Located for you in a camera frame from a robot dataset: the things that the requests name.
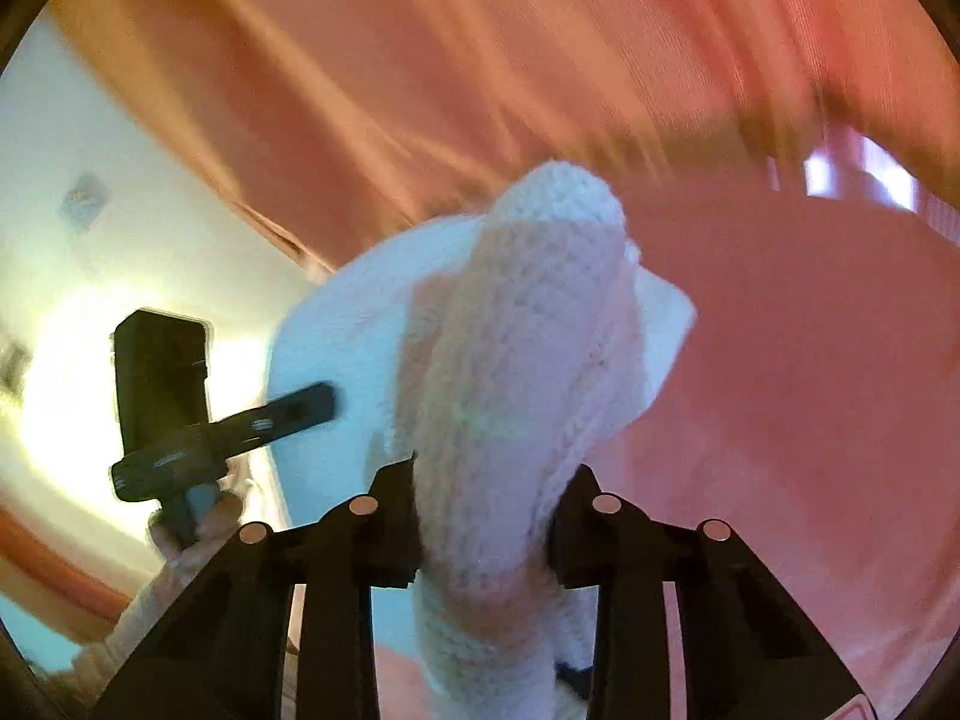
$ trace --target curtain fold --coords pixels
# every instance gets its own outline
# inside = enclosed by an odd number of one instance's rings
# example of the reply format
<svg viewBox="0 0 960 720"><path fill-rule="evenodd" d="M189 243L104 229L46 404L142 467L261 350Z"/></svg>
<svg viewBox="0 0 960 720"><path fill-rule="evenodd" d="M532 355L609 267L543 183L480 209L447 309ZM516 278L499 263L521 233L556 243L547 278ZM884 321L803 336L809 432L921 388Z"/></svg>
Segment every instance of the curtain fold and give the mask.
<svg viewBox="0 0 960 720"><path fill-rule="evenodd" d="M54 0L134 117L336 269L548 157L799 164L827 116L960 205L960 71L916 0Z"/></svg>

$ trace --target white knitted fabric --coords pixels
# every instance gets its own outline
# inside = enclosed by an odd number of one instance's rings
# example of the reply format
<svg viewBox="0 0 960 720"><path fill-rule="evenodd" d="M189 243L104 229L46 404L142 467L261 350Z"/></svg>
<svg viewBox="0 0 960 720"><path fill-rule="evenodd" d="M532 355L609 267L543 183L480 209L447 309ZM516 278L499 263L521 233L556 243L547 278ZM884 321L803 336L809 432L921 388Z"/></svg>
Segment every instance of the white knitted fabric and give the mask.
<svg viewBox="0 0 960 720"><path fill-rule="evenodd" d="M570 713L554 664L589 664L596 602L560 589L546 531L587 452L652 399L637 273L606 184L549 164L493 206L453 289L414 430L419 633L446 714Z"/></svg>
<svg viewBox="0 0 960 720"><path fill-rule="evenodd" d="M277 336L270 398L323 379L344 404L272 447L295 525L419 452L416 628L444 719L584 713L554 664L592 661L596 600L546 569L549 517L592 447L653 402L694 317L639 259L606 184L550 163L484 217L378 245ZM405 602L374 594L374 634L414 654Z"/></svg>

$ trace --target white wall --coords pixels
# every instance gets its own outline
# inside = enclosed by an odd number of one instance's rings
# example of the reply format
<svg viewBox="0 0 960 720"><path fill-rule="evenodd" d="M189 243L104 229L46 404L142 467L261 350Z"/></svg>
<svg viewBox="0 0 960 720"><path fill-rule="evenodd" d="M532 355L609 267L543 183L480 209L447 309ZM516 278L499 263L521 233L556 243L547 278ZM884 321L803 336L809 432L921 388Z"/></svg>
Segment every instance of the white wall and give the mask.
<svg viewBox="0 0 960 720"><path fill-rule="evenodd" d="M109 203L76 233L59 207L88 172ZM140 306L212 322L216 418L258 395L269 338L311 288L107 97L49 20L34 24L0 76L0 326L35 355L19 435L2 442L4 505L128 589L155 568L153 507L119 503L107 481L121 451L113 327ZM79 507L59 507L64 495Z"/></svg>

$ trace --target orange curtain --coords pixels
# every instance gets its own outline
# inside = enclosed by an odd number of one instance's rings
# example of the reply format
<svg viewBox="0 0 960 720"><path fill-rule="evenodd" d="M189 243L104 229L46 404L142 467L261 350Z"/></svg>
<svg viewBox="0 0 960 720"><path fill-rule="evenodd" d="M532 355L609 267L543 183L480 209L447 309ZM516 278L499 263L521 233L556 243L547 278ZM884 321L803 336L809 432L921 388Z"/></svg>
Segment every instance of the orange curtain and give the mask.
<svg viewBox="0 0 960 720"><path fill-rule="evenodd" d="M336 269L549 157L669 180L843 119L960 206L960 71L916 0L54 0L148 129Z"/></svg>

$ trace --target orange fabric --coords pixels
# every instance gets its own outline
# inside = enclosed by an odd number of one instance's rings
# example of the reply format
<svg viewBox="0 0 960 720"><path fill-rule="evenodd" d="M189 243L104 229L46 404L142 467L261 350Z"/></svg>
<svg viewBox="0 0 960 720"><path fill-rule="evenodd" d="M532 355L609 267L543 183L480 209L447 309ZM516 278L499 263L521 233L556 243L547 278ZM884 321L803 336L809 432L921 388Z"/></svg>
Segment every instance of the orange fabric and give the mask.
<svg viewBox="0 0 960 720"><path fill-rule="evenodd" d="M54 0L107 87L333 269L548 156L669 179L824 113L960 205L960 71L916 0Z"/></svg>

